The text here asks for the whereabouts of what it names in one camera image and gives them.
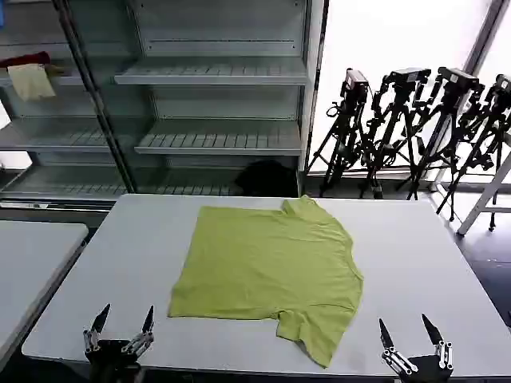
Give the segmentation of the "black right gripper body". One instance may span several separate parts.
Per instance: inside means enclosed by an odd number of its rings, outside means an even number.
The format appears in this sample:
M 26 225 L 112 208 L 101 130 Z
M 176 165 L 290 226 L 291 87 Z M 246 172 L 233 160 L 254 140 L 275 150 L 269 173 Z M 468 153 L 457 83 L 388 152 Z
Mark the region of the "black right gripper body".
M 394 357 L 401 382 L 447 382 L 454 371 L 452 353 L 410 358 L 394 353 Z

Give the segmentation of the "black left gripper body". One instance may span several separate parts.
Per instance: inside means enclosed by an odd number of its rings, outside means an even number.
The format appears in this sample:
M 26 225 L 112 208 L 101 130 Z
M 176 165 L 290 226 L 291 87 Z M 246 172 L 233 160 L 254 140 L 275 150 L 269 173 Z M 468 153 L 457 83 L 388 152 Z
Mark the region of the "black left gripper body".
M 143 370 L 134 353 L 123 353 L 127 340 L 100 340 L 97 349 L 86 353 L 89 382 L 142 382 Z

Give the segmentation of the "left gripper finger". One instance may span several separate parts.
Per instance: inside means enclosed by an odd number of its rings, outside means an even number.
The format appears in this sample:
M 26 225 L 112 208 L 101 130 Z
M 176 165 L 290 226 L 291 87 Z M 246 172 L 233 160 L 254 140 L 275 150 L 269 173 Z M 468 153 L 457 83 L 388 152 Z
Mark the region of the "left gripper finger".
M 95 317 L 93 324 L 87 330 L 83 330 L 83 339 L 85 343 L 85 353 L 91 353 L 98 351 L 99 337 L 106 323 L 106 319 L 109 314 L 110 304 L 107 304 L 105 308 Z
M 137 334 L 129 343 L 122 347 L 122 353 L 145 353 L 154 342 L 154 306 L 151 306 L 145 318 L 141 332 Z

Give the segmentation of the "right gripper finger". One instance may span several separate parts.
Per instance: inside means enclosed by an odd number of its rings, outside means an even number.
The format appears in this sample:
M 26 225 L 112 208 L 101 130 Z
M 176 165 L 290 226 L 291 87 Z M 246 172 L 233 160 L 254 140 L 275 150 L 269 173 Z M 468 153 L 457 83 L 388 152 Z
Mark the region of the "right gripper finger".
M 378 320 L 380 329 L 380 340 L 383 346 L 382 359 L 399 376 L 411 376 L 418 371 L 418 367 L 407 357 L 396 350 L 384 321 Z
M 422 321 L 430 341 L 434 346 L 434 355 L 438 359 L 439 368 L 453 369 L 453 344 L 444 340 L 439 329 L 428 319 L 425 314 L 422 314 Z

